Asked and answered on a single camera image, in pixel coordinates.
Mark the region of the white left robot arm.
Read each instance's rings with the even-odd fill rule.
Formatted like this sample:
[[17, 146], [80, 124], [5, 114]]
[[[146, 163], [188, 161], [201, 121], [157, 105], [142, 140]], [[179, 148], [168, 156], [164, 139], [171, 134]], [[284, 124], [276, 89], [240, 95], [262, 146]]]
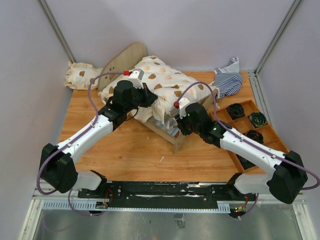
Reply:
[[62, 194], [79, 187], [89, 189], [96, 198], [103, 197], [107, 185], [102, 182], [102, 175], [93, 170], [77, 171], [76, 162], [96, 142], [124, 123], [129, 112], [148, 108], [157, 98], [146, 83], [136, 88], [129, 80], [119, 81], [105, 106], [85, 127], [57, 145], [48, 143], [43, 147], [37, 179], [43, 179]]

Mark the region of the wooden striped pet bed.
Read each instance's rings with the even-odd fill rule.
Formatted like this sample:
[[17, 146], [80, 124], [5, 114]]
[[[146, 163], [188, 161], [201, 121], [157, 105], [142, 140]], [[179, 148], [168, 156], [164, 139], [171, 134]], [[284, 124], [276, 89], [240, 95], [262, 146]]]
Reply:
[[[122, 75], [121, 71], [132, 70], [136, 64], [138, 64], [144, 57], [148, 55], [147, 48], [140, 42], [130, 44], [119, 54], [117, 54], [112, 60], [110, 60], [102, 69], [102, 73], [110, 72], [111, 76], [100, 77], [98, 80], [98, 90], [101, 92], [108, 84]], [[138, 110], [133, 110], [130, 113], [132, 116], [138, 114]], [[174, 109], [172, 109], [171, 115], [165, 118], [165, 122], [156, 120], [153, 116], [146, 122], [141, 122], [155, 133], [165, 138], [171, 144], [173, 144], [173, 153], [176, 154], [182, 147], [185, 140], [185, 136], [178, 129], [177, 123], [174, 118]]]

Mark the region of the large bear print cushion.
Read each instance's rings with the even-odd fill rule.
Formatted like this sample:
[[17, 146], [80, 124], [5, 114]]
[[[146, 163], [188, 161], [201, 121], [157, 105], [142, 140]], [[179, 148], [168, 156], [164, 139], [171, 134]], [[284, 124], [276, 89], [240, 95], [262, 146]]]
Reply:
[[[142, 82], [146, 83], [148, 89], [158, 97], [151, 107], [138, 110], [134, 118], [141, 122], [146, 122], [150, 117], [154, 117], [162, 124], [165, 123], [166, 117], [171, 116], [174, 102], [188, 86], [197, 81], [195, 78], [165, 64], [154, 55], [143, 57], [133, 69], [144, 71]], [[128, 77], [123, 74], [120, 75], [98, 93], [104, 104], [109, 97], [113, 96], [114, 88], [121, 80], [128, 80]], [[203, 84], [194, 85], [183, 95], [190, 103], [201, 102], [208, 96], [211, 96], [211, 92]]]

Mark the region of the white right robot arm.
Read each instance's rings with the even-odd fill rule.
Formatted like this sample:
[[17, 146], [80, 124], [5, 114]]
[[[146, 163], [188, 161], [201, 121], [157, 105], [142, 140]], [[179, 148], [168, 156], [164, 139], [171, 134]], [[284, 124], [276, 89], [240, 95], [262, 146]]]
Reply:
[[308, 180], [301, 156], [269, 148], [258, 143], [231, 125], [212, 120], [199, 103], [175, 102], [177, 126], [185, 136], [197, 134], [207, 144], [214, 145], [243, 157], [259, 168], [263, 174], [236, 173], [226, 188], [232, 200], [244, 194], [271, 194], [277, 200], [291, 204]]

